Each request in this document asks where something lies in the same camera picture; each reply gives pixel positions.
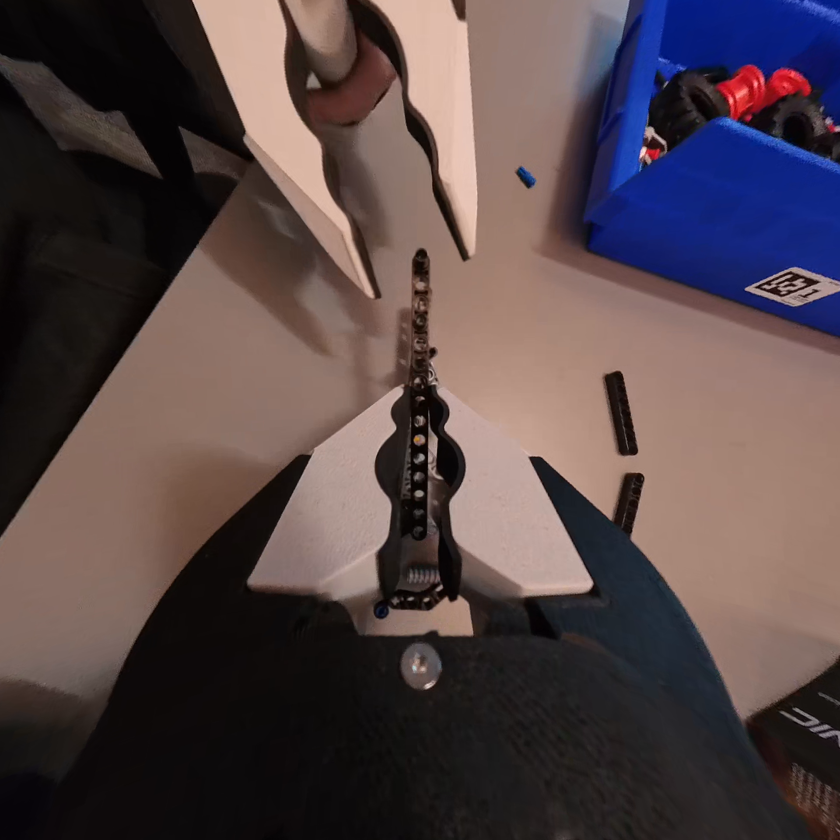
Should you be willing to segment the black toy tire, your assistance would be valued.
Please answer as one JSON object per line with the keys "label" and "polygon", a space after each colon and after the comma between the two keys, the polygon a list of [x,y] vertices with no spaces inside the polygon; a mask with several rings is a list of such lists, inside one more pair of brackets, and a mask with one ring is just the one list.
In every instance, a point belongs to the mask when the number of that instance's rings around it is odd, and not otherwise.
{"label": "black toy tire", "polygon": [[728,100],[718,89],[728,79],[723,67],[676,73],[651,101],[647,124],[673,150],[707,123],[731,116]]}
{"label": "black toy tire", "polygon": [[804,151],[814,151],[831,135],[822,107],[802,94],[791,94],[759,111],[750,127]]}

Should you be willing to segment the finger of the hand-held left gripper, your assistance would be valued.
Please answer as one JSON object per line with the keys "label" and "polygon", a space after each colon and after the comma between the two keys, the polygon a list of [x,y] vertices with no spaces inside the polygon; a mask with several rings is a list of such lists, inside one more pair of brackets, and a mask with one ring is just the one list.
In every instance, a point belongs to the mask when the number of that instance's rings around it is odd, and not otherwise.
{"label": "finger of the hand-held left gripper", "polygon": [[322,143],[303,114],[306,57],[282,2],[195,1],[244,125],[245,144],[341,272],[381,296],[361,232],[336,196]]}
{"label": "finger of the hand-held left gripper", "polygon": [[466,2],[361,1],[358,22],[402,84],[406,126],[462,260],[476,253],[477,167]]}

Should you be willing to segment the short black perforated beam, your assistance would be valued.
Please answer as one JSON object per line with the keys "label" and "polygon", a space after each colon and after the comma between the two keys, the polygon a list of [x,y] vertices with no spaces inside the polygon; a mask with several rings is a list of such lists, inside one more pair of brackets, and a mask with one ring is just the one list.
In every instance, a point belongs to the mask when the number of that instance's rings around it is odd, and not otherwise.
{"label": "short black perforated beam", "polygon": [[605,374],[604,384],[617,451],[622,456],[634,457],[638,454],[637,436],[623,373]]}

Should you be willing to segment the black toy brick assembly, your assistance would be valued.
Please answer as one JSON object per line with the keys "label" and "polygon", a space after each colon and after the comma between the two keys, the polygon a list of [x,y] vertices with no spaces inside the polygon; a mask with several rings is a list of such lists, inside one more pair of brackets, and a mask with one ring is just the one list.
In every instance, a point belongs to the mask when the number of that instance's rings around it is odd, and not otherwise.
{"label": "black toy brick assembly", "polygon": [[[450,411],[438,391],[430,338],[430,259],[420,248],[412,261],[405,384],[391,406],[393,429],[374,460],[374,474],[390,505],[388,532],[375,555],[379,599],[373,615],[429,612],[460,594],[464,560],[454,535],[450,505],[466,475],[466,460],[449,435]],[[431,523],[436,533],[431,534]],[[412,572],[406,540],[437,540],[429,572]]]}

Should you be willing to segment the person's left hand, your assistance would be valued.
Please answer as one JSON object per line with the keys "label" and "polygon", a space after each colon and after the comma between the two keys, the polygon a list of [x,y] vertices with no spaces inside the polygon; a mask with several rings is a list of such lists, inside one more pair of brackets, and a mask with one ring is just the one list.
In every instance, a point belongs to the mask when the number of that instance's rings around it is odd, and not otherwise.
{"label": "person's left hand", "polygon": [[310,121],[349,127],[365,121],[397,78],[388,56],[368,38],[358,35],[358,53],[349,75],[330,87],[308,92]]}

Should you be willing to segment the blue parts bin with tag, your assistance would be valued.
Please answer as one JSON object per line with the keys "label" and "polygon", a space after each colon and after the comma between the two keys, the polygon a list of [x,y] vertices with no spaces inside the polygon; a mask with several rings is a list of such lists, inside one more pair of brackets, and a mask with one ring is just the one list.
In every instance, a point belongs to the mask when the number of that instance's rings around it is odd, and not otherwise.
{"label": "blue parts bin with tag", "polygon": [[684,70],[797,70],[838,125],[838,9],[630,2],[584,211],[590,251],[838,336],[838,162],[728,118],[641,158],[655,83]]}

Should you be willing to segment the red toy wheel hub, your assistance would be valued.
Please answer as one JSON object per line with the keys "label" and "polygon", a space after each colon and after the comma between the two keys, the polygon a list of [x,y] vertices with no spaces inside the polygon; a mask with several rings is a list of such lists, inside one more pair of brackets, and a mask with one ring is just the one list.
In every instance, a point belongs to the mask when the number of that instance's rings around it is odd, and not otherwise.
{"label": "red toy wheel hub", "polygon": [[760,68],[746,65],[739,68],[729,79],[716,84],[715,90],[724,102],[721,114],[739,121],[760,110],[767,83]]}
{"label": "red toy wheel hub", "polygon": [[792,68],[777,69],[765,82],[763,106],[768,108],[789,96],[809,97],[812,85],[802,73]]}

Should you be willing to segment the long black perforated beam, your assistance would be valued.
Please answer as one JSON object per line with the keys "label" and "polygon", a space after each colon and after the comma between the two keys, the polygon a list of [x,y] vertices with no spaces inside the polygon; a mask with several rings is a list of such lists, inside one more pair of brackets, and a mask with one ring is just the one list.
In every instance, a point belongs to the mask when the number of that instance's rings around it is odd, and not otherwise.
{"label": "long black perforated beam", "polygon": [[644,474],[639,472],[626,473],[618,493],[612,521],[628,537],[634,533],[644,483]]}

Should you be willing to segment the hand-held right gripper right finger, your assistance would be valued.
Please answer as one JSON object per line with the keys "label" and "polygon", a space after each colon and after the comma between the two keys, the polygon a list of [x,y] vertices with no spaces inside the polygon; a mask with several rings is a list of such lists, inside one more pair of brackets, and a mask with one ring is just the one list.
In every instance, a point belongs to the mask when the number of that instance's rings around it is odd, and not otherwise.
{"label": "hand-held right gripper right finger", "polygon": [[461,559],[459,595],[515,602],[590,594],[594,581],[529,454],[447,388],[444,431],[464,475],[448,504]]}

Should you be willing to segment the toy set cardboard box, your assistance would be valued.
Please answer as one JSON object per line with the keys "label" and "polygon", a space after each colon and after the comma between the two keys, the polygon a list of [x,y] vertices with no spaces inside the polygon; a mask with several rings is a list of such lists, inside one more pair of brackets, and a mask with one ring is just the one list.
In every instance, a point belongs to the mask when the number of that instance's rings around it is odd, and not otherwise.
{"label": "toy set cardboard box", "polygon": [[839,662],[747,721],[787,802],[813,838],[839,838]]}

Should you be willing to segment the person's black clothing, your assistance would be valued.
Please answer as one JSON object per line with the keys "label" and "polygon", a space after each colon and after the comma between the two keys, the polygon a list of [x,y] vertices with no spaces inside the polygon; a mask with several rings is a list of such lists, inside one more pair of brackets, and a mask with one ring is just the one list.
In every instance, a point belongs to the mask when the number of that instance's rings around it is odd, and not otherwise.
{"label": "person's black clothing", "polygon": [[2,76],[5,531],[233,191],[182,131],[250,161],[193,2],[2,2],[2,57],[126,119],[158,175],[66,150]]}

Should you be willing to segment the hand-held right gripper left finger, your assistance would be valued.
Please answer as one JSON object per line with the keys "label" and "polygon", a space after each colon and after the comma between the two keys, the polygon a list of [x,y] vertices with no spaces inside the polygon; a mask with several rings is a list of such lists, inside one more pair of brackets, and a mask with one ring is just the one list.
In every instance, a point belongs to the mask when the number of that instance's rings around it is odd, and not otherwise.
{"label": "hand-held right gripper left finger", "polygon": [[370,621],[381,597],[376,554],[391,527],[391,502],[375,457],[395,432],[396,387],[311,452],[248,578],[253,592],[312,595]]}

